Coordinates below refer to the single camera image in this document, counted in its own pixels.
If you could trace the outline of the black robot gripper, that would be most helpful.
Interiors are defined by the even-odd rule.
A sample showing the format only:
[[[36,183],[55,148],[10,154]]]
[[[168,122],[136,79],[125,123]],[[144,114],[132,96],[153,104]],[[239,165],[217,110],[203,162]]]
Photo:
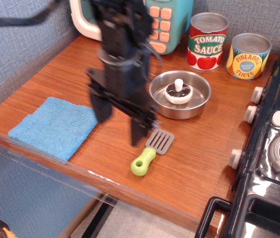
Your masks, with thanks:
[[[157,104],[149,95],[146,83],[150,53],[136,52],[129,58],[114,57],[98,52],[105,69],[90,68],[90,100],[99,123],[104,123],[116,107],[131,117],[131,144],[147,136],[149,129],[158,126]]]

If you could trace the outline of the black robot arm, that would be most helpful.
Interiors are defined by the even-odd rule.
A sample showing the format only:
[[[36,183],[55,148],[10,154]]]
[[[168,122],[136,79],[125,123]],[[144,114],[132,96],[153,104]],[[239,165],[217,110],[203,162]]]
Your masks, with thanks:
[[[101,31],[98,57],[104,69],[90,68],[90,99],[99,123],[117,108],[131,118],[131,144],[157,125],[158,106],[149,95],[151,55],[147,42],[153,18],[141,0],[92,0],[91,10]]]

